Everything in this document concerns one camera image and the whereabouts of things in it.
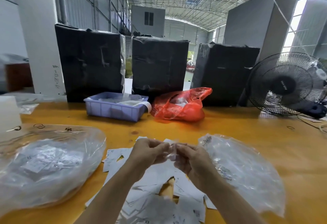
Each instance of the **orange table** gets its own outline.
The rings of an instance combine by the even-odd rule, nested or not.
[[[196,144],[210,134],[232,136],[255,147],[282,177],[286,189],[285,218],[263,217],[271,224],[327,222],[327,136],[292,118],[258,118],[255,108],[208,108],[198,123],[156,120],[144,114],[137,123],[88,117],[84,104],[42,103],[24,123],[85,125],[101,129],[107,148],[131,147],[138,136],[178,139]],[[0,218],[0,224],[72,224],[103,185],[107,173],[101,164],[80,191],[68,201],[43,209],[17,210]],[[206,224],[224,223],[216,210],[207,210]]]

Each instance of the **blue plastic crate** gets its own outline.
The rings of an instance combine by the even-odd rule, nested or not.
[[[143,104],[137,106],[128,106],[124,104],[99,101],[100,98],[117,98],[119,96],[123,96],[123,94],[114,92],[102,92],[84,99],[84,102],[86,103],[87,114],[95,115],[98,117],[137,122],[143,113],[147,111],[147,107]],[[130,96],[132,100],[133,96],[137,98],[137,95],[130,94]],[[147,96],[141,97],[144,98],[144,101],[147,101],[149,98]]]

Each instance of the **black plastic wrap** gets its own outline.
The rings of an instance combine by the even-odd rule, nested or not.
[[[83,102],[101,92],[123,92],[123,35],[63,25],[55,27],[68,102]]]
[[[200,44],[191,88],[212,88],[203,106],[236,106],[259,52],[247,46]]]
[[[182,91],[186,72],[187,40],[134,36],[132,40],[132,94],[149,96]]]

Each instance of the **packing tape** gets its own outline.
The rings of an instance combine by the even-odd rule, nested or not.
[[[138,103],[138,104],[136,104],[136,105],[134,105],[134,106],[137,106],[137,105],[139,105],[139,104],[144,104],[144,105],[147,107],[147,112],[148,112],[148,113],[151,112],[151,110],[152,110],[152,106],[151,106],[151,104],[150,104],[149,102],[147,102],[147,101],[143,101],[143,102]]]

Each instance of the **cable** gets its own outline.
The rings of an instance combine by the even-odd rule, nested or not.
[[[310,126],[316,128],[316,129],[319,129],[321,132],[327,134],[327,131],[323,130],[323,128],[327,128],[327,124],[321,124],[321,125],[319,125],[319,126],[317,127],[317,126],[312,125],[311,123],[308,123],[308,122],[304,121],[303,119],[299,118],[298,116],[297,116],[297,118],[298,118],[301,122],[304,122],[304,123],[306,123],[306,124],[308,124],[308,125],[310,125]]]

